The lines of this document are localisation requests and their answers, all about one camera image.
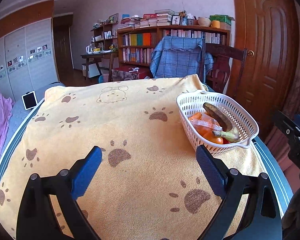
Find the white electric kettle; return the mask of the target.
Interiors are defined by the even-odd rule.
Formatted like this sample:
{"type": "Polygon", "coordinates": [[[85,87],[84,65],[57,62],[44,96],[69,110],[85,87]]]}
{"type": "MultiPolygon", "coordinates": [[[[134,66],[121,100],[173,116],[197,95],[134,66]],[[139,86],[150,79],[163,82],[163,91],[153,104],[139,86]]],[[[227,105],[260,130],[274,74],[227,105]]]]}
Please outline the white electric kettle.
{"type": "Polygon", "coordinates": [[[87,54],[92,54],[93,53],[93,45],[92,44],[86,46],[86,53],[87,54]]]}

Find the green box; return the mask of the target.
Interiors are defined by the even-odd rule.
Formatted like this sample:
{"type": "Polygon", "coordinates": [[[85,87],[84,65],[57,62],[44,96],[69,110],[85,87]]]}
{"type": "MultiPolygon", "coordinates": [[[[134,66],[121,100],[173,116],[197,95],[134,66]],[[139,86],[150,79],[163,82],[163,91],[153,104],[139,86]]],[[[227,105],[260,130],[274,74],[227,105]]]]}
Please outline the green box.
{"type": "Polygon", "coordinates": [[[235,19],[232,16],[229,16],[229,15],[210,15],[209,19],[211,21],[223,22],[223,23],[226,23],[228,25],[231,25],[232,21],[235,21],[235,19]]]}

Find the beige bowl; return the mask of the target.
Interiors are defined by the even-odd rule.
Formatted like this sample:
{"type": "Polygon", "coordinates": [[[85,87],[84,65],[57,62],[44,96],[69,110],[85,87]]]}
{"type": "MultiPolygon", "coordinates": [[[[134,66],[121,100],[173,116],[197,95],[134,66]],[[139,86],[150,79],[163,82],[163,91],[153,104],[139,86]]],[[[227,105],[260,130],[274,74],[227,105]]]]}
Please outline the beige bowl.
{"type": "Polygon", "coordinates": [[[209,27],[211,25],[211,20],[207,17],[198,17],[198,25],[202,27],[209,27]]]}

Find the small wooden shelf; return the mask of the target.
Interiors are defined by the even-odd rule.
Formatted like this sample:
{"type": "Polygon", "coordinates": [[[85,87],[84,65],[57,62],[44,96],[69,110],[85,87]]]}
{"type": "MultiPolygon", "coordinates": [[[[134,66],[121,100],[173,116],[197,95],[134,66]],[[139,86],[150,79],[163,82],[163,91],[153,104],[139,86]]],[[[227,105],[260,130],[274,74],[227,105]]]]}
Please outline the small wooden shelf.
{"type": "Polygon", "coordinates": [[[106,23],[103,25],[98,25],[91,29],[91,39],[92,44],[95,48],[100,48],[101,50],[110,50],[113,47],[117,47],[117,31],[116,23],[106,23]]]}

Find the white plastic basket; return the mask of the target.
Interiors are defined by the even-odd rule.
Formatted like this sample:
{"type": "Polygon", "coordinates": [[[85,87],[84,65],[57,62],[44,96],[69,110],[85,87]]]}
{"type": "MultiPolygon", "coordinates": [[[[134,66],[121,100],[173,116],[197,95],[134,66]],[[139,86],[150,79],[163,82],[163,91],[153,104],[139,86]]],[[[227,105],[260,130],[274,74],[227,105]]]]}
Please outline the white plastic basket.
{"type": "Polygon", "coordinates": [[[192,147],[204,145],[211,154],[247,149],[258,135],[254,118],[232,98],[197,90],[177,96],[183,129],[192,147]]]}

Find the spotted ripe banana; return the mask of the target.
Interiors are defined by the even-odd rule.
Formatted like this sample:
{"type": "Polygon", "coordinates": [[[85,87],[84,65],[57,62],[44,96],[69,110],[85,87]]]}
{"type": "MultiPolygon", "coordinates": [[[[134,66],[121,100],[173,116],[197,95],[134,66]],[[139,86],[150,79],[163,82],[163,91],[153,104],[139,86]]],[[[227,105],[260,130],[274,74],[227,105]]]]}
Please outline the spotted ripe banana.
{"type": "Polygon", "coordinates": [[[230,143],[239,141],[238,129],[232,124],[230,119],[219,108],[208,102],[205,102],[203,104],[203,108],[209,116],[214,118],[219,123],[219,125],[222,128],[222,130],[220,131],[214,129],[212,131],[213,135],[224,138],[230,143]]]}

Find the blue plaid covered chair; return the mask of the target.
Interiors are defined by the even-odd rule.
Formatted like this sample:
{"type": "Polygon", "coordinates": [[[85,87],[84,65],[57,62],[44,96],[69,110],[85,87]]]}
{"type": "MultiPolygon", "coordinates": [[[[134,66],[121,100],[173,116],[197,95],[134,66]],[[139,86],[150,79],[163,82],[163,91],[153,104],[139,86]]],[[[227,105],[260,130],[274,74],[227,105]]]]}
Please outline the blue plaid covered chair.
{"type": "Polygon", "coordinates": [[[213,57],[205,51],[203,38],[165,36],[151,54],[150,71],[155,79],[186,77],[200,78],[213,68],[213,57]]]}

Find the dark wooden chair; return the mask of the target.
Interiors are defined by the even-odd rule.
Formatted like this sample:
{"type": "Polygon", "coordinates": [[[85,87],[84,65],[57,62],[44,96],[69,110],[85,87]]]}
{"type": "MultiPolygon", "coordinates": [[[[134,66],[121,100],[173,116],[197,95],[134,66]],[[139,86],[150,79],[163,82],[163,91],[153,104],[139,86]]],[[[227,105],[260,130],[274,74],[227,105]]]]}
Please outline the dark wooden chair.
{"type": "Polygon", "coordinates": [[[213,68],[208,71],[207,80],[210,82],[212,89],[215,92],[223,93],[225,85],[230,77],[230,58],[241,61],[239,70],[239,79],[241,79],[248,50],[247,48],[240,50],[231,46],[207,43],[205,45],[205,51],[215,58],[213,68]]]}

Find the white tablet device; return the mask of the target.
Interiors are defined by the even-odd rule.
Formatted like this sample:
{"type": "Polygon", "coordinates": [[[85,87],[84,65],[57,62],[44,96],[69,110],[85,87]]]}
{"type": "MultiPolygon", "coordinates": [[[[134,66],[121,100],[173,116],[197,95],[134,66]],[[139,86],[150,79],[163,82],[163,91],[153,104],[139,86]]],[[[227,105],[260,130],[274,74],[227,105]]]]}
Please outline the white tablet device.
{"type": "Polygon", "coordinates": [[[35,91],[27,92],[21,96],[21,99],[25,110],[33,109],[38,104],[35,91]]]}

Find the wooden bookshelf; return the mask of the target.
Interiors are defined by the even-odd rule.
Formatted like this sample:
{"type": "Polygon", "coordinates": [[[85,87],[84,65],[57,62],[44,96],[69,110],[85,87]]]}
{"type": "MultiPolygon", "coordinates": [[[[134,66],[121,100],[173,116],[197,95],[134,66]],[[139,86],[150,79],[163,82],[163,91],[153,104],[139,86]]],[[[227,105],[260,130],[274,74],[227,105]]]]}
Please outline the wooden bookshelf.
{"type": "Polygon", "coordinates": [[[190,50],[203,43],[228,46],[231,31],[199,25],[167,25],[162,27],[128,27],[117,31],[119,64],[149,67],[158,49],[190,50]]]}

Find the yellow mug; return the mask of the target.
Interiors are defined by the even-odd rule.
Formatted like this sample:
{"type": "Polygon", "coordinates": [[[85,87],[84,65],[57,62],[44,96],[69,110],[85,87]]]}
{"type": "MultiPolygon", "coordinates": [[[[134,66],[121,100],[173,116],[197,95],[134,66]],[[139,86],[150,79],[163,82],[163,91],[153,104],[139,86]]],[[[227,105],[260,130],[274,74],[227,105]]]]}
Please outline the yellow mug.
{"type": "Polygon", "coordinates": [[[218,21],[218,20],[213,20],[213,21],[211,21],[211,27],[216,28],[216,29],[220,29],[221,28],[221,22],[218,21]]]}

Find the yellow paw print towel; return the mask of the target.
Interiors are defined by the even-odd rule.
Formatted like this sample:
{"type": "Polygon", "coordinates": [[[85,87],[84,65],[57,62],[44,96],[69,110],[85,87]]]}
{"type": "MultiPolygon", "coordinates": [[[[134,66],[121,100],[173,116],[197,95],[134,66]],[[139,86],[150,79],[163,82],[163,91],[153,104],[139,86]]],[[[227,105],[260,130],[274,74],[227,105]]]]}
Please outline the yellow paw print towel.
{"type": "Polygon", "coordinates": [[[100,147],[102,162],[77,202],[102,239],[197,239],[221,199],[183,130],[178,95],[196,75],[56,86],[27,124],[0,181],[0,223],[16,236],[31,174],[54,176],[100,147]]]}

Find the bag of orange fruit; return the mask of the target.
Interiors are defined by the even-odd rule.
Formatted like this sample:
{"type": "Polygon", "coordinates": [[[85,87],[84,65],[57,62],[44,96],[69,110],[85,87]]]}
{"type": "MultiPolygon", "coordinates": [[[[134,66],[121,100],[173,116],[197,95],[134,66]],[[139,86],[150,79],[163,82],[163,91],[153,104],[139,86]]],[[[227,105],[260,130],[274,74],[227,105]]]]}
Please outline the bag of orange fruit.
{"type": "Polygon", "coordinates": [[[223,138],[213,134],[213,131],[220,132],[223,130],[214,118],[205,113],[197,112],[189,117],[189,121],[203,138],[215,144],[223,144],[223,138]]]}

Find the brown wooden door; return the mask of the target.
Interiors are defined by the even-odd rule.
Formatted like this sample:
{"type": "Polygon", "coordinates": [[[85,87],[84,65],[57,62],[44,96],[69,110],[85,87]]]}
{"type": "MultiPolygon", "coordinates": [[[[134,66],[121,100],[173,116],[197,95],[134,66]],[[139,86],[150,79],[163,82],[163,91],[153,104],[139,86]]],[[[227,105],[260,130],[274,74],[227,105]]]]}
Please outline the brown wooden door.
{"type": "Polygon", "coordinates": [[[294,0],[234,0],[235,48],[247,50],[245,64],[233,62],[227,95],[257,121],[266,139],[273,115],[283,109],[298,62],[299,23],[294,0]]]}

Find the white wardrobe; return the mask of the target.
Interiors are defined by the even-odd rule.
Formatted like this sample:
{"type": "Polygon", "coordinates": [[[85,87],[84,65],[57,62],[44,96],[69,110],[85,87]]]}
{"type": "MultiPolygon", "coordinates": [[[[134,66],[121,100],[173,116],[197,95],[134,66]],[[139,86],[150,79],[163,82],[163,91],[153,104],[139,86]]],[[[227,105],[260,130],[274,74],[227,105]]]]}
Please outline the white wardrobe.
{"type": "Polygon", "coordinates": [[[18,101],[57,81],[51,18],[0,38],[0,92],[5,98],[18,101]]]}

